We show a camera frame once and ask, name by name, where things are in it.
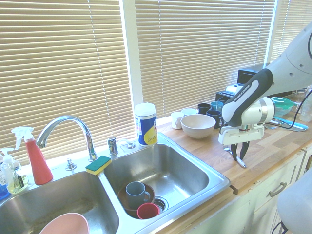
red cup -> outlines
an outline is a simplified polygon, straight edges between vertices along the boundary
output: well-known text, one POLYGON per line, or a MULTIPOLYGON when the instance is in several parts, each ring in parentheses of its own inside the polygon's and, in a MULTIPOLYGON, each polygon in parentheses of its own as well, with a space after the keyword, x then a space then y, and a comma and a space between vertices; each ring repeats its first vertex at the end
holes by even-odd
POLYGON ((140 219, 153 218, 159 215, 159 213, 159 207, 154 203, 144 203, 143 205, 140 205, 136 212, 140 219))

drawer handle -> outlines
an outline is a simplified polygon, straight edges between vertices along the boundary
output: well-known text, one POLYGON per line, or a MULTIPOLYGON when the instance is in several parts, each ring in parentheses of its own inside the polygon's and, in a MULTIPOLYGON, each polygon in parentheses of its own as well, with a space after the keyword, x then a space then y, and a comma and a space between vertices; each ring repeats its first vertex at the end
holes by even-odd
POLYGON ((269 191, 270 197, 274 197, 274 196, 278 195, 281 191, 283 191, 283 190, 286 188, 287 183, 286 183, 286 182, 285 182, 285 183, 284 183, 284 182, 281 182, 280 185, 282 185, 282 188, 280 188, 280 189, 277 190, 276 192, 269 191))

spray bottle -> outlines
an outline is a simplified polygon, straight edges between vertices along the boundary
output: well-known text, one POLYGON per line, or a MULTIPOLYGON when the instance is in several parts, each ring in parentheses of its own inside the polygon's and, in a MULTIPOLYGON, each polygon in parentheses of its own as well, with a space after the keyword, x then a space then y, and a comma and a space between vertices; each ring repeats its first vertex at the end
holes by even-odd
POLYGON ((21 140, 24 138, 35 184, 41 185, 52 180, 53 175, 45 162, 41 150, 36 144, 34 136, 31 134, 33 130, 34 128, 31 127, 17 127, 12 129, 11 132, 16 136, 15 150, 19 149, 21 140))
POLYGON ((11 194, 17 194, 23 191, 28 186, 28 177, 20 174, 20 162, 13 159, 8 154, 9 151, 14 150, 13 148, 3 148, 0 151, 3 152, 3 164, 1 169, 4 174, 6 181, 6 188, 11 194))

kitchen sink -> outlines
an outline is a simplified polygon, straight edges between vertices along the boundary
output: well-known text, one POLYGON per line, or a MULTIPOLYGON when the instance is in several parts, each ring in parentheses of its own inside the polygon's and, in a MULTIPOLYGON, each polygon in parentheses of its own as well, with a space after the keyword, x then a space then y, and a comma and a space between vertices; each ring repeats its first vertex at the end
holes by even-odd
POLYGON ((59 215, 76 212, 91 234, 115 234, 119 218, 99 178, 79 172, 7 200, 0 206, 0 234, 39 234, 59 215))
POLYGON ((39 234, 68 212, 84 215, 90 234, 154 234, 230 185, 225 176, 163 134, 154 146, 135 144, 134 149, 119 146, 112 163, 97 176, 85 172, 87 156, 73 158, 73 171, 59 164, 52 169, 53 181, 10 195, 0 202, 0 234, 39 234), (132 181, 153 188, 159 215, 141 220, 126 213, 117 194, 132 181))
POLYGON ((151 186, 157 196, 175 206, 207 187, 208 175, 172 147, 155 145, 113 160, 104 173, 117 195, 132 181, 151 186))

window blinds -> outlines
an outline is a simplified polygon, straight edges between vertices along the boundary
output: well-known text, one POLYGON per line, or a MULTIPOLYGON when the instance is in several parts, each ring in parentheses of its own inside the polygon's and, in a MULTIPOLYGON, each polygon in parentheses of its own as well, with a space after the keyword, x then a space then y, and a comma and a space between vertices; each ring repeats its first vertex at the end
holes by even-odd
POLYGON ((136 0, 143 99, 157 117, 212 101, 263 63, 274 0, 136 0))
MULTIPOLYGON (((0 146, 14 147, 11 129, 73 115, 95 147, 135 136, 118 0, 0 1, 0 146)), ((43 154, 86 149, 80 127, 67 121, 43 154)), ((29 163, 25 144, 12 154, 29 163)))
POLYGON ((311 0, 282 0, 277 15, 277 27, 273 40, 271 62, 276 59, 312 21, 311 0))

